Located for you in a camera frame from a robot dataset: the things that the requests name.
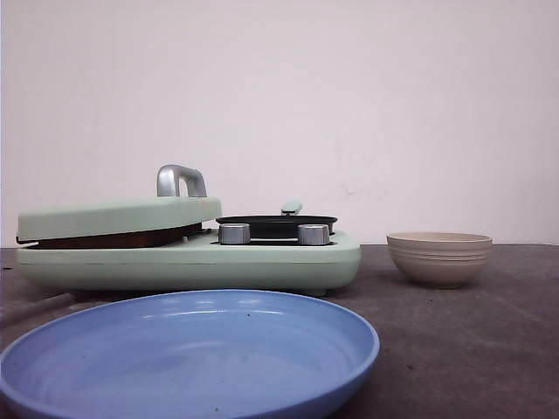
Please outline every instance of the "frying pan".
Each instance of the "frying pan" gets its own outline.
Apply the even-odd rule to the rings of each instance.
[[[281,216],[222,216],[216,221],[224,223],[247,223],[252,238],[297,238],[301,224],[326,224],[330,234],[334,234],[334,216],[298,216],[301,204],[296,201],[286,203]]]

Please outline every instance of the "silver knob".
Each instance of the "silver knob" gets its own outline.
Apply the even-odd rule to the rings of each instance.
[[[330,243],[330,230],[326,224],[301,224],[298,238],[303,246],[323,246]]]
[[[246,223],[220,224],[217,237],[221,244],[247,244],[251,241],[251,227]]]

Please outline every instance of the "bowl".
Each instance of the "bowl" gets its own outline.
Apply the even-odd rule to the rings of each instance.
[[[472,280],[487,263],[492,239],[446,232],[390,233],[386,240],[397,268],[409,279],[437,288]]]

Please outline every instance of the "toy kitchen set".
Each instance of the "toy kitchen set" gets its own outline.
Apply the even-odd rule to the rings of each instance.
[[[180,196],[179,181],[188,196]],[[359,243],[334,230],[337,218],[221,217],[195,169],[163,166],[157,197],[36,209],[19,217],[19,270],[38,285],[73,290],[256,288],[321,296],[350,283]],[[216,220],[219,229],[204,229]]]

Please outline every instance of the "pan handle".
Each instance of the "pan handle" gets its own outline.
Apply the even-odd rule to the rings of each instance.
[[[168,164],[157,172],[157,196],[179,196],[179,179],[186,182],[189,196],[207,196],[202,174],[177,164]]]
[[[289,201],[284,203],[283,207],[281,207],[281,215],[296,216],[299,214],[301,208],[303,208],[303,204],[300,201]]]

